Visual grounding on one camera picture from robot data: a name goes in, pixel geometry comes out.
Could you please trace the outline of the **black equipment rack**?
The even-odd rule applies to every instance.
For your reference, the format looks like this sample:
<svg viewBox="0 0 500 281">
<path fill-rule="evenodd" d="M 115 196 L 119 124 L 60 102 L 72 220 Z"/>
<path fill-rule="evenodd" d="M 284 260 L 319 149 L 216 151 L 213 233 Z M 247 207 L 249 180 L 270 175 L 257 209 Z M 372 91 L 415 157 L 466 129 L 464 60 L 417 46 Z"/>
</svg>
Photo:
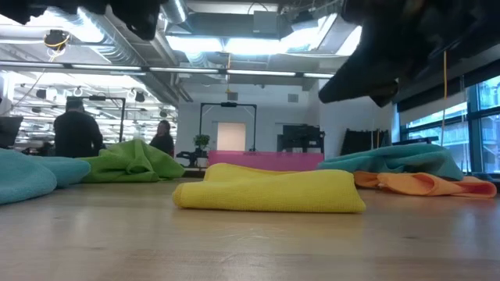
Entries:
<svg viewBox="0 0 500 281">
<path fill-rule="evenodd" d="M 318 126 L 283 125 L 283 132 L 277 135 L 277 151 L 292 152 L 294 148 L 301 148 L 303 153 L 309 149 L 324 153 L 324 132 Z"/>
</svg>

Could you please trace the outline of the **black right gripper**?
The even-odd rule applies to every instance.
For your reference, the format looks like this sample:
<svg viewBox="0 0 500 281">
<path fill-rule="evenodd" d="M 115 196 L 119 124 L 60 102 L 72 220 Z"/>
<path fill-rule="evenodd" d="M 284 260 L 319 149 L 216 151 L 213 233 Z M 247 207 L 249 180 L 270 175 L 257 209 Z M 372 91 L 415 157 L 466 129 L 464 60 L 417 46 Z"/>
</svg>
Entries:
<svg viewBox="0 0 500 281">
<path fill-rule="evenodd" d="M 345 0 L 341 15 L 362 33 L 319 90 L 324 104 L 369 97 L 383 108 L 396 78 L 422 76 L 441 52 L 458 61 L 500 43 L 500 0 Z"/>
</svg>

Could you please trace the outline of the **red plastic basket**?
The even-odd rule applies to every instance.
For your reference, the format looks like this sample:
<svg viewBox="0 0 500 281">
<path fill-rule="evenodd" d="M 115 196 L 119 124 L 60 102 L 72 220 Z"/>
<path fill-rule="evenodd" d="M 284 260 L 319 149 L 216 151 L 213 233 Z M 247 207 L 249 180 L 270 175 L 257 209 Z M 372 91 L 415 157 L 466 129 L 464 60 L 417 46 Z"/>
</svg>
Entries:
<svg viewBox="0 0 500 281">
<path fill-rule="evenodd" d="M 266 151 L 210 151 L 208 163 L 227 163 L 253 169 L 272 171 L 314 170 L 324 160 L 320 153 L 266 152 Z"/>
</svg>

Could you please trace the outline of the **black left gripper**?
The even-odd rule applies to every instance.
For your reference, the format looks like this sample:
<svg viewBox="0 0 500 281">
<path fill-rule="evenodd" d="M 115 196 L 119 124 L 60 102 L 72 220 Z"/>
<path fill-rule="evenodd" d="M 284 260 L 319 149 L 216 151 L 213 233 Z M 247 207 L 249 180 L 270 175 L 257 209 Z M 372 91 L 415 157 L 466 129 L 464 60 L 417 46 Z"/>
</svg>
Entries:
<svg viewBox="0 0 500 281">
<path fill-rule="evenodd" d="M 145 41 L 151 41 L 156 32 L 160 8 L 169 0 L 109 0 L 115 17 Z"/>
</svg>

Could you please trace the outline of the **green microfiber towel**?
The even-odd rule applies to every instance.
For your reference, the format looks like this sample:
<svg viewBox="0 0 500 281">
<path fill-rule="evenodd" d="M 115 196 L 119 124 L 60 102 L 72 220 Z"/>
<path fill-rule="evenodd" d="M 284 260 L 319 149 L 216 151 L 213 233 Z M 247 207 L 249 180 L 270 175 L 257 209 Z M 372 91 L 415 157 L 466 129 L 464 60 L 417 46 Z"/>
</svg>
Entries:
<svg viewBox="0 0 500 281">
<path fill-rule="evenodd" d="M 154 183 L 184 175 L 170 155 L 142 140 L 120 142 L 80 160 L 91 166 L 83 183 Z"/>
</svg>

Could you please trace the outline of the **person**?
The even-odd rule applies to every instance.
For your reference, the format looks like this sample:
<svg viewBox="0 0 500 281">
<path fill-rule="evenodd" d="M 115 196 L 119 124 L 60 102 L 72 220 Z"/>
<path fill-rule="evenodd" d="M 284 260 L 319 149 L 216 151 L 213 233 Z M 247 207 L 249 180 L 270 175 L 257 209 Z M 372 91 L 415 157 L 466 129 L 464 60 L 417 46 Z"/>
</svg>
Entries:
<svg viewBox="0 0 500 281">
<path fill-rule="evenodd" d="M 150 145 L 173 157 L 174 142 L 170 134 L 170 123 L 167 120 L 159 122 L 156 134 L 152 138 Z"/>
<path fill-rule="evenodd" d="M 84 110 L 80 98 L 66 100 L 66 111 L 55 118 L 55 155 L 87 158 L 98 155 L 103 137 L 95 119 Z"/>
</svg>

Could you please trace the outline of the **black boards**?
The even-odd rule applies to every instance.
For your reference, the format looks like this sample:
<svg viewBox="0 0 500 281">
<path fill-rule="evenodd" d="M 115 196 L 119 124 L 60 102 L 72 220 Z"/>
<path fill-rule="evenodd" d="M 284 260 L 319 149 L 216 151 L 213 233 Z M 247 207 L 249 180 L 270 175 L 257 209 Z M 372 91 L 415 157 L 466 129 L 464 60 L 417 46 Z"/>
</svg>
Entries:
<svg viewBox="0 0 500 281">
<path fill-rule="evenodd" d="M 391 136 L 388 130 L 350 130 L 345 131 L 340 156 L 369 151 L 391 145 Z"/>
</svg>

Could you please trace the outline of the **orange microfiber towel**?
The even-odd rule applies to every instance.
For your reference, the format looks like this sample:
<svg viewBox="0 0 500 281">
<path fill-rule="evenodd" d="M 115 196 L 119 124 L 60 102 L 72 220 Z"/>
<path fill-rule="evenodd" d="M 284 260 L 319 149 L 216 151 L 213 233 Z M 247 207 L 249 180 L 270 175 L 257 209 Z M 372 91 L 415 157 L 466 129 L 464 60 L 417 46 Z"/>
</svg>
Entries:
<svg viewBox="0 0 500 281">
<path fill-rule="evenodd" d="M 456 196 L 493 198 L 497 188 L 493 183 L 464 176 L 460 181 L 445 180 L 428 173 L 368 173 L 354 172 L 358 187 L 385 190 L 396 194 L 437 197 Z"/>
</svg>

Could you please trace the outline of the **teal microfiber towel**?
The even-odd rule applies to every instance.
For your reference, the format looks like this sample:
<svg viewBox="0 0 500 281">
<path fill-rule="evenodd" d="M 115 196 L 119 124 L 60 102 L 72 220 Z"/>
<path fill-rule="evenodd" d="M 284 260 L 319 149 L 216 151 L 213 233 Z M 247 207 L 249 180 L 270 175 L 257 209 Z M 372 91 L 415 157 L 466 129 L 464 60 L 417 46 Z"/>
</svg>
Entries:
<svg viewBox="0 0 500 281">
<path fill-rule="evenodd" d="M 350 173 L 428 173 L 449 180 L 462 180 L 463 172 L 451 152 L 436 144 L 382 147 L 326 159 L 317 169 L 339 169 Z"/>
</svg>

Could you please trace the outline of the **dark monitor screen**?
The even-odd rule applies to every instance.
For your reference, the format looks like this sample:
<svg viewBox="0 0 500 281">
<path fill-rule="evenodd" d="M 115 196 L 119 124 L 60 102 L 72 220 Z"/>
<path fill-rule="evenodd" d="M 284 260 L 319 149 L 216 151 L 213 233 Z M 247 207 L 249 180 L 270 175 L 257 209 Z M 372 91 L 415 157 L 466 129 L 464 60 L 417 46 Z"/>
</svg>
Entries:
<svg viewBox="0 0 500 281">
<path fill-rule="evenodd" d="M 9 148 L 15 144 L 22 122 L 22 116 L 0 116 L 0 148 Z"/>
</svg>

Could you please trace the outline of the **light blue tagged towel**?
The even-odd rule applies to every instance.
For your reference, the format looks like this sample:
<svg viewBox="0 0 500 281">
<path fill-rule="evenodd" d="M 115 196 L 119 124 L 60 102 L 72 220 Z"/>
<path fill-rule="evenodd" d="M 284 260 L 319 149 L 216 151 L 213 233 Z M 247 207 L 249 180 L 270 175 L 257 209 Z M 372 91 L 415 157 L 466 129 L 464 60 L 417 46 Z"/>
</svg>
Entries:
<svg viewBox="0 0 500 281">
<path fill-rule="evenodd" d="M 88 162 L 75 158 L 25 155 L 0 148 L 0 205 L 50 194 L 79 183 L 89 172 Z"/>
</svg>

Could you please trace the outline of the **silver ventilation duct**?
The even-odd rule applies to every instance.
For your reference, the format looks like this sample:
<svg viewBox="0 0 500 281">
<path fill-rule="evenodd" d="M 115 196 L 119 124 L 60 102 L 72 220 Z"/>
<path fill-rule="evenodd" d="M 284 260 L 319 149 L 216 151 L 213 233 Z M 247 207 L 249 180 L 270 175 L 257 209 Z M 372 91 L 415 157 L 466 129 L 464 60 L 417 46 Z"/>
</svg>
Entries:
<svg viewBox="0 0 500 281">
<path fill-rule="evenodd" d="M 108 7 L 103 15 L 96 15 L 81 10 L 93 26 L 104 35 L 103 50 L 99 53 L 113 65 L 123 66 L 178 66 L 173 49 L 167 43 L 164 34 L 157 30 L 151 41 L 143 41 L 128 30 Z M 146 73 L 134 78 L 142 82 L 160 102 L 177 107 L 181 102 L 192 102 L 193 99 L 183 88 L 176 73 Z"/>
</svg>

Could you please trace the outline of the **black gantry frame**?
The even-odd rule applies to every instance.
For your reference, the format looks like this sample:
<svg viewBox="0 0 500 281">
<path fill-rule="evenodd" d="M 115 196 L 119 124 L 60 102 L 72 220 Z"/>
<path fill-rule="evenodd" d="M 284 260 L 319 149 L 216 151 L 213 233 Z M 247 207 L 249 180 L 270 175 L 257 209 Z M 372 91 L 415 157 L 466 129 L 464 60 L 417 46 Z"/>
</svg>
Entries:
<svg viewBox="0 0 500 281">
<path fill-rule="evenodd" d="M 69 96 L 66 98 L 67 101 L 83 101 L 83 100 L 89 100 L 89 101 L 120 101 L 122 103 L 121 106 L 118 107 L 120 110 L 121 116 L 120 116 L 120 131 L 119 131 L 119 142 L 123 141 L 123 130 L 124 130 L 124 118 L 125 118 L 125 109 L 126 109 L 126 99 L 125 98 L 114 98 L 114 97 L 106 97 L 104 95 L 97 95 L 93 94 L 88 97 L 75 97 L 75 96 Z"/>
<path fill-rule="evenodd" d="M 251 107 L 254 109 L 253 113 L 253 140 L 252 140 L 252 146 L 249 149 L 249 151 L 256 151 L 256 127 L 257 127 L 257 108 L 258 105 L 256 104 L 241 104 L 233 101 L 224 101 L 220 103 L 213 103 L 213 102 L 202 102 L 200 104 L 199 108 L 199 122 L 198 122 L 198 134 L 202 134 L 202 120 L 203 120 L 203 108 L 207 105 L 210 106 L 220 106 L 222 108 L 237 108 L 239 107 Z"/>
</svg>

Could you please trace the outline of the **grey ceiling box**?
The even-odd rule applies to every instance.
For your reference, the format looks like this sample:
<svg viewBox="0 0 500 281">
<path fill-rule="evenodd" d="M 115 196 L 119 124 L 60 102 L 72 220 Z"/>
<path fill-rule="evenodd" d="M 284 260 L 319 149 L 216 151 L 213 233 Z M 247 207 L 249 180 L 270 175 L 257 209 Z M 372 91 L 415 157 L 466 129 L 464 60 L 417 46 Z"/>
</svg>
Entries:
<svg viewBox="0 0 500 281">
<path fill-rule="evenodd" d="M 254 11 L 253 28 L 254 34 L 274 35 L 278 31 L 278 15 L 276 12 Z"/>
</svg>

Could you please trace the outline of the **long light strip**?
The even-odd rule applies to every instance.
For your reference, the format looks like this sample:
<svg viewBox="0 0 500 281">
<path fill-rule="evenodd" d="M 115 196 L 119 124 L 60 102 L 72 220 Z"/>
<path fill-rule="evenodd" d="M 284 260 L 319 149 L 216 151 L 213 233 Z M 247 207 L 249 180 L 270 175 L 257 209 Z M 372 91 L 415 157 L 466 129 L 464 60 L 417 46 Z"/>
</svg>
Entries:
<svg viewBox="0 0 500 281">
<path fill-rule="evenodd" d="M 209 74 L 209 75 L 240 75 L 240 76 L 276 76 L 307 79 L 330 79 L 334 73 L 307 73 L 276 70 L 253 70 L 253 69 L 213 69 L 193 68 L 177 66 L 118 66 L 118 65 L 95 65 L 76 64 L 67 62 L 21 62 L 0 60 L 0 68 L 12 69 L 71 69 L 77 71 L 105 71 L 110 73 L 186 73 L 186 74 Z"/>
</svg>

